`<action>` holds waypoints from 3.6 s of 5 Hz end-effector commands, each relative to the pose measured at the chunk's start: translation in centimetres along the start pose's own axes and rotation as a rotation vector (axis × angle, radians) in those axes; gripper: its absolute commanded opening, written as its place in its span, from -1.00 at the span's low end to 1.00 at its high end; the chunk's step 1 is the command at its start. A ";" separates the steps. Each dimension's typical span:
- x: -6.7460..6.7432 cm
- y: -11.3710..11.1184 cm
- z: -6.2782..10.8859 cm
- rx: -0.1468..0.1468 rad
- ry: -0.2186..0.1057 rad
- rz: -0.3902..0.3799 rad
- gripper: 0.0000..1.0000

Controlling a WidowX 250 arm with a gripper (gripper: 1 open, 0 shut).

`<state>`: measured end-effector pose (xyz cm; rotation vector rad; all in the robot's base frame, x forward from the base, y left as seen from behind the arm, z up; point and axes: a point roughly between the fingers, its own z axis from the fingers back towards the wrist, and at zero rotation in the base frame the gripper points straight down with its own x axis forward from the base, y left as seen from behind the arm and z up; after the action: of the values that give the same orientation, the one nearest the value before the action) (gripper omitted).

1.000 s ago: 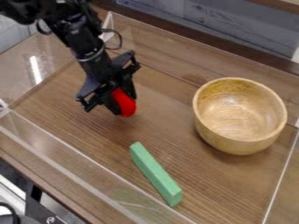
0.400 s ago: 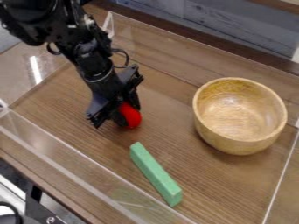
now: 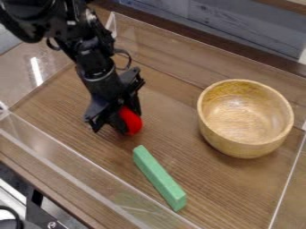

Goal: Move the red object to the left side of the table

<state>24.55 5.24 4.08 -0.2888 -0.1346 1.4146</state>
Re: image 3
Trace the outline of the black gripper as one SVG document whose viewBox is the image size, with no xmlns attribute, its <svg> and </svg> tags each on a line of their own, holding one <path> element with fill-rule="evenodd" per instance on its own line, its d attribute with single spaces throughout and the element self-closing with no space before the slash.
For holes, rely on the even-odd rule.
<svg viewBox="0 0 306 229">
<path fill-rule="evenodd" d="M 94 132 L 99 132 L 107 124 L 121 134 L 126 134 L 129 127 L 119 116 L 119 110 L 126 106 L 137 115 L 142 115 L 138 92 L 145 79 L 141 76 L 141 68 L 134 67 L 122 74 L 111 68 L 109 73 L 101 72 L 97 77 L 86 74 L 80 67 L 76 68 L 76 72 L 91 95 L 84 121 Z"/>
</svg>

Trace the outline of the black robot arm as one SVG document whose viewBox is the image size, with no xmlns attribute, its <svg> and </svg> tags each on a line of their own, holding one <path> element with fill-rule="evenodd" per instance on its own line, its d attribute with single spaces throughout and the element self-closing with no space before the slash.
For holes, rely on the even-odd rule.
<svg viewBox="0 0 306 229">
<path fill-rule="evenodd" d="M 0 24 L 27 43 L 67 54 L 91 95 L 84 120 L 92 131 L 110 125 L 121 134 L 142 129 L 138 92 L 145 84 L 141 69 L 119 68 L 113 56 L 127 51 L 115 48 L 111 31 L 101 22 L 91 0 L 0 0 Z"/>
</svg>

